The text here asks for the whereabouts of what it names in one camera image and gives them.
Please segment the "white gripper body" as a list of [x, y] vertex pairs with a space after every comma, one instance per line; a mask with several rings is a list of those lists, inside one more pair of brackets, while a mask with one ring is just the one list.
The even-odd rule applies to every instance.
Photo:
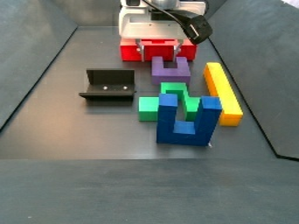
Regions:
[[124, 39], [206, 38], [205, 0], [119, 0], [118, 35]]

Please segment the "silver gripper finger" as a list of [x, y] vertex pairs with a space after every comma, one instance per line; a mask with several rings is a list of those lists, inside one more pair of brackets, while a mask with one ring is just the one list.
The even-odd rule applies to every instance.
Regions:
[[180, 48], [182, 45], [182, 39], [176, 39], [177, 44], [172, 46], [172, 61], [176, 60], [176, 55], [180, 52]]
[[134, 40], [134, 44], [136, 44], [136, 50], [140, 53], [141, 61], [144, 62], [145, 61], [145, 46], [142, 45], [142, 42], [141, 42], [140, 38], [137, 38]]

